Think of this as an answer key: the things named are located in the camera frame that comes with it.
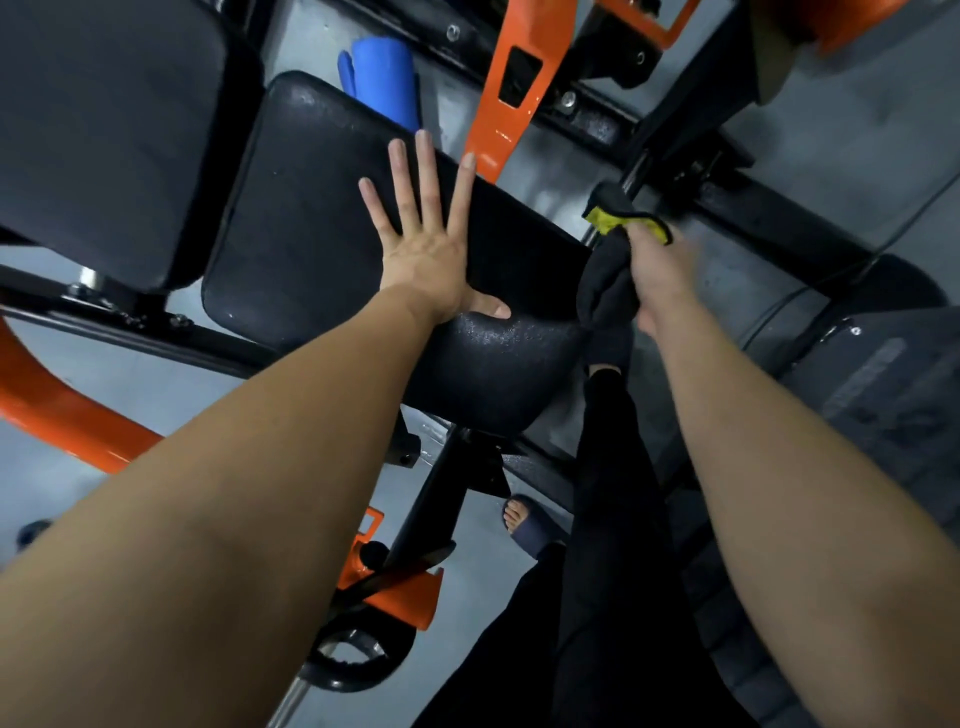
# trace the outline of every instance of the black pants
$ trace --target black pants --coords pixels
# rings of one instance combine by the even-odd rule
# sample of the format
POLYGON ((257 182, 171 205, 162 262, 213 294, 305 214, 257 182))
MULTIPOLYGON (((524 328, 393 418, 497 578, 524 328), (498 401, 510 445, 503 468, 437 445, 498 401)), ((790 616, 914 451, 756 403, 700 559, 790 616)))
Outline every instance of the black pants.
POLYGON ((414 724, 755 726, 700 642, 623 377, 593 376, 568 546, 548 546, 414 724))

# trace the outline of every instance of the screw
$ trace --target screw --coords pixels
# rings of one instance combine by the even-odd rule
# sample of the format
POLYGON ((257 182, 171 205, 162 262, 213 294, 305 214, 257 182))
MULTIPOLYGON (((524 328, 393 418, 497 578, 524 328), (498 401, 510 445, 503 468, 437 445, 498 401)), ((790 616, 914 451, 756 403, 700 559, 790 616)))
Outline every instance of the screw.
POLYGON ((566 113, 572 113, 577 108, 577 92, 567 91, 560 97, 560 108, 566 113))

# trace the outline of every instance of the hand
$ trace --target hand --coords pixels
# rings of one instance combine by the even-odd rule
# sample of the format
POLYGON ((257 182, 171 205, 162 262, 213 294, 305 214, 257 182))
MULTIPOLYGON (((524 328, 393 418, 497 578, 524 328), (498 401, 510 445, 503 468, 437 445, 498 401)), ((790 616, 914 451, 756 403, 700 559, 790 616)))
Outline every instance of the hand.
POLYGON ((697 303, 693 287, 695 251, 680 231, 672 226, 670 229, 674 242, 664 246, 641 223, 627 226, 632 251, 630 272, 640 298, 636 326, 654 339, 665 312, 697 303))
POLYGON ((450 217, 444 228, 437 158, 430 133, 423 129, 417 132, 422 220, 410 182, 406 146, 400 139, 394 139, 388 149, 403 235, 394 230, 373 182, 366 177, 360 181, 360 194, 383 243, 380 290, 405 286, 422 294, 429 302, 437 324, 465 311, 509 319, 510 308, 505 303, 467 285, 467 220, 470 193, 476 177, 476 158, 473 154, 466 155, 460 164, 450 202, 450 217))

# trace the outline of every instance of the open hand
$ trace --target open hand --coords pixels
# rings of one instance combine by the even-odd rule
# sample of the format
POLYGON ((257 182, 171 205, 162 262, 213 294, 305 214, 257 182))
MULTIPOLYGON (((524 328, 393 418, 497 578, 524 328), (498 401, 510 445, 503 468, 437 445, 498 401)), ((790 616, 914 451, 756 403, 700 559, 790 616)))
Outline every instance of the open hand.
POLYGON ((465 311, 509 319, 510 308, 505 303, 467 285, 467 221, 476 177, 473 154, 466 155, 460 163, 450 216, 444 227, 437 158, 430 133, 423 129, 417 132, 422 218, 410 181, 406 147, 400 139, 394 139, 388 149, 403 234, 394 230, 373 182, 366 177, 360 181, 360 194, 383 243, 380 290, 393 286, 416 290, 429 301, 438 324, 465 311))

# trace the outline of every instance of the black padded seat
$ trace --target black padded seat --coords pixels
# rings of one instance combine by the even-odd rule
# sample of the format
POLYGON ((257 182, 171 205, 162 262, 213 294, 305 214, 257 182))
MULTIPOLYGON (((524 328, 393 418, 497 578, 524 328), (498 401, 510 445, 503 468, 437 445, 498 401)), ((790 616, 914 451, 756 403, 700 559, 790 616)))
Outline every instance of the black padded seat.
MULTIPOLYGON (((338 89, 299 72, 277 77, 204 278, 210 317, 288 352, 360 310, 377 291, 382 248, 357 180, 374 181, 396 223, 387 158, 395 137, 407 141, 413 159, 411 134, 338 89)), ((438 155, 438 166, 447 204, 457 164, 438 155)), ((477 181, 468 279, 506 301, 514 317, 469 314, 438 328, 404 401, 494 434, 528 426, 580 356, 585 332, 575 298, 588 255, 549 221, 477 181)))
POLYGON ((203 272, 263 95, 197 0, 0 3, 0 228, 143 292, 203 272))

